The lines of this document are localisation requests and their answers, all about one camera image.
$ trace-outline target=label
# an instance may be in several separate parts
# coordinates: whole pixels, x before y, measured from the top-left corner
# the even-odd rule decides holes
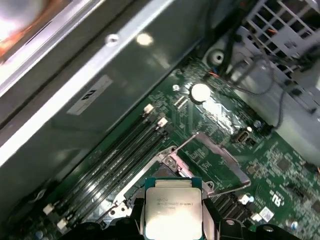
[[[270,194],[272,195],[272,202],[277,207],[285,205],[284,197],[278,191],[274,192],[270,190]]]
[[[265,206],[259,213],[259,215],[262,217],[263,220],[265,220],[268,223],[274,217],[275,214]]]
[[[77,116],[82,114],[112,83],[107,75],[103,75],[66,113]]]

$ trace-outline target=port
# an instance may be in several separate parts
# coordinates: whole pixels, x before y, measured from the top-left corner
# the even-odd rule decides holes
[[[249,137],[249,133],[247,131],[243,131],[239,134],[239,136],[236,138],[236,141],[238,143],[243,143],[244,141],[247,140],[247,138]]]
[[[248,144],[251,147],[253,147],[253,146],[255,146],[257,144],[257,142],[255,140],[253,140],[252,138],[250,138],[250,137],[245,140],[245,143]]]

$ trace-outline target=sticker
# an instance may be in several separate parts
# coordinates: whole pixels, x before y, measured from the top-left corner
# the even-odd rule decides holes
[[[268,223],[275,214],[265,206],[264,209],[262,209],[262,211],[259,213],[259,215]]]
[[[103,75],[66,113],[77,116],[82,114],[112,83],[107,75]]]

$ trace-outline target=motherboard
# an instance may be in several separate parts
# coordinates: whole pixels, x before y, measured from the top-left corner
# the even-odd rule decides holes
[[[223,218],[320,240],[320,169],[208,72],[193,58],[172,71],[29,215],[23,239],[107,227],[130,215],[146,177],[196,176]]]

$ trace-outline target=chip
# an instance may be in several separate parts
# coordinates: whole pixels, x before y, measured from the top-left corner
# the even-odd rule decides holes
[[[247,172],[249,174],[254,174],[256,172],[255,168],[253,166],[248,167]]]
[[[277,164],[277,166],[284,172],[290,168],[290,165],[290,162],[285,158],[281,159]]]
[[[203,210],[199,188],[150,187],[145,199],[145,236],[148,239],[201,238]]]
[[[315,203],[312,205],[312,209],[317,213],[320,214],[320,201],[317,200]]]

